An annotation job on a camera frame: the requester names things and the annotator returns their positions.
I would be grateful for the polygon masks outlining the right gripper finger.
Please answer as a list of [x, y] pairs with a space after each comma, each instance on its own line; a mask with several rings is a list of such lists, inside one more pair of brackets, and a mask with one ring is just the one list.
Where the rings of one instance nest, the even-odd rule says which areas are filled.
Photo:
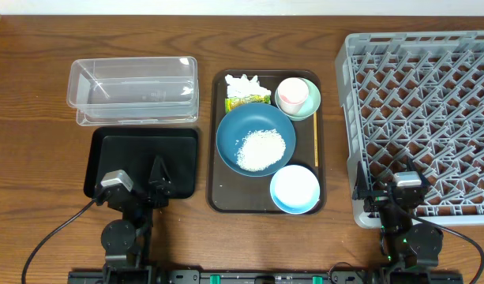
[[430, 182], [428, 179], [424, 176], [422, 171], [415, 165], [415, 162], [412, 158], [407, 159], [407, 171], [414, 173], [416, 176], [418, 176], [420, 180], [420, 186], [421, 187], [430, 187]]
[[366, 169], [363, 166], [363, 162], [359, 161], [357, 164], [357, 170], [356, 170], [355, 191], [367, 192], [369, 190], [370, 190], [370, 187], [368, 185]]

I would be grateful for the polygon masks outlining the light blue bowl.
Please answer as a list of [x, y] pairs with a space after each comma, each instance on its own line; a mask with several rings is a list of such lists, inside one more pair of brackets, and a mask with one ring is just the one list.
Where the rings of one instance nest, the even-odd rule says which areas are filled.
[[273, 203], [283, 212], [301, 215], [311, 211], [320, 199], [321, 187], [315, 174], [304, 166], [278, 170], [269, 186]]

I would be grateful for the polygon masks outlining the yellow green snack wrapper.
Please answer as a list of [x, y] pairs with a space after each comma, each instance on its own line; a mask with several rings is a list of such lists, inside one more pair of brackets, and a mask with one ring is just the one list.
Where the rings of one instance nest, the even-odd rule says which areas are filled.
[[248, 103], [271, 103], [270, 95], [248, 95], [246, 97], [233, 97], [225, 99], [225, 113], [228, 114], [233, 109]]

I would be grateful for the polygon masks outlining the dark blue plate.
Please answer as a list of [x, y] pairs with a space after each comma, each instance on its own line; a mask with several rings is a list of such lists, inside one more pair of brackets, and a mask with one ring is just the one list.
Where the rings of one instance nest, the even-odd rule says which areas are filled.
[[[242, 139], [252, 131], [275, 129], [287, 147], [283, 158], [265, 170], [249, 172], [236, 163], [236, 154]], [[248, 103], [226, 114], [216, 132], [219, 156], [233, 171], [248, 177], [264, 177], [274, 174], [287, 165], [295, 151], [295, 128], [289, 117], [278, 108], [266, 103]]]

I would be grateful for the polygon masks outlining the pile of white rice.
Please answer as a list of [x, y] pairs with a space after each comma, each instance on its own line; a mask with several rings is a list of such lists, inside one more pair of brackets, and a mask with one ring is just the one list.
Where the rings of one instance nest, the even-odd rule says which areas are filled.
[[286, 143], [275, 130], [256, 130], [243, 139], [236, 154], [237, 165], [249, 172], [265, 170], [283, 158]]

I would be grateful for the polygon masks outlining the white tissue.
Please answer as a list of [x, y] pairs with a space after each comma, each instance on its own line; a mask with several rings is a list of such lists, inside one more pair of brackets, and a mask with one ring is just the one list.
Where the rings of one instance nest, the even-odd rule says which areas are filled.
[[227, 83], [227, 97], [229, 99], [245, 98], [251, 95], [271, 95], [269, 89], [260, 86], [258, 75], [249, 79], [245, 74], [242, 74], [241, 77], [233, 77], [228, 74], [224, 79]]

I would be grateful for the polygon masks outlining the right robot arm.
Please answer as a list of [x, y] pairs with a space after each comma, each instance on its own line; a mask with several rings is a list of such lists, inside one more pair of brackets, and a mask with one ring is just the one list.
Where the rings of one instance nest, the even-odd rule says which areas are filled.
[[371, 190], [361, 163], [353, 200], [363, 209], [378, 213], [381, 221], [380, 246], [388, 264], [366, 273], [364, 283], [431, 283], [430, 268], [438, 265], [443, 233], [423, 222], [414, 224], [412, 211], [424, 201], [430, 183], [409, 160], [407, 169], [392, 175], [382, 189]]

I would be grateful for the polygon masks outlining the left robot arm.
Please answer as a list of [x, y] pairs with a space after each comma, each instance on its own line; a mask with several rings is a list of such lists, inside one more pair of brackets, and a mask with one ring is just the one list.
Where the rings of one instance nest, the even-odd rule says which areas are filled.
[[174, 188], [165, 162], [155, 156], [150, 170], [137, 184], [124, 170], [106, 173], [96, 186], [94, 201], [120, 211], [101, 234], [105, 250], [103, 283], [162, 283], [166, 275], [149, 260], [153, 211], [169, 204]]

